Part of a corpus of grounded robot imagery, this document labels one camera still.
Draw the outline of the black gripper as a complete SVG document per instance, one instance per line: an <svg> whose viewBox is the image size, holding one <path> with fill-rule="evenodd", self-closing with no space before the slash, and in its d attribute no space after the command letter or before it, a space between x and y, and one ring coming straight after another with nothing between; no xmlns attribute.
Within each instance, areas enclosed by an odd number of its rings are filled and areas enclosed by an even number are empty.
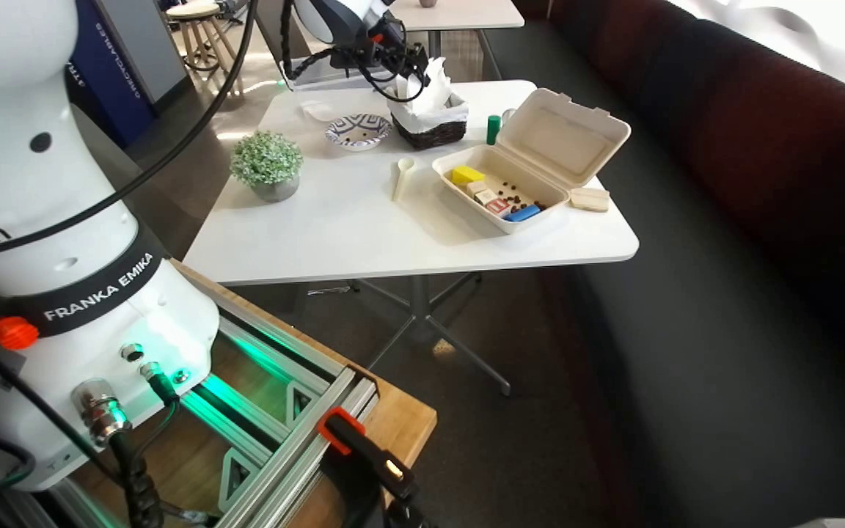
<svg viewBox="0 0 845 528"><path fill-rule="evenodd" d="M419 82L428 79L428 54L419 42L407 38L407 29L400 19L382 14L369 28L369 50L378 66L385 66L395 76L417 76Z"/></svg>

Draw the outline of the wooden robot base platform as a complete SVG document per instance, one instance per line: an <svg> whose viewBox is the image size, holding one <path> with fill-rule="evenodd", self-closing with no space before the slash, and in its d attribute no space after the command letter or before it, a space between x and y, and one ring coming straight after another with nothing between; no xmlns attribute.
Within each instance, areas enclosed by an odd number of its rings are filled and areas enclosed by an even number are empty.
<svg viewBox="0 0 845 528"><path fill-rule="evenodd" d="M207 297L199 340L150 322L118 343L127 381L97 377L73 388L92 437L118 457L136 528L156 528L163 504L127 435L140 415L174 405L229 443L222 473L243 469L238 488L222 482L213 528L291 528L319 478L341 494L341 528L433 528L417 509L413 473L369 432L395 399L385 381L197 274L191 295ZM284 388L281 416L213 372L216 340Z"/></svg>

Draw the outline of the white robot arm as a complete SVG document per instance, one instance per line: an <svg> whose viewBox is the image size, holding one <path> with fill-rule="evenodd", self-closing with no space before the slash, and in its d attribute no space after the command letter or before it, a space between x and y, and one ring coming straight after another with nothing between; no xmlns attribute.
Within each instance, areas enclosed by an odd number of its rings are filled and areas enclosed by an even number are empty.
<svg viewBox="0 0 845 528"><path fill-rule="evenodd" d="M84 465L95 405L143 424L210 372L213 300L150 251L89 152L65 89L75 0L0 0L0 478L46 490Z"/></svg>

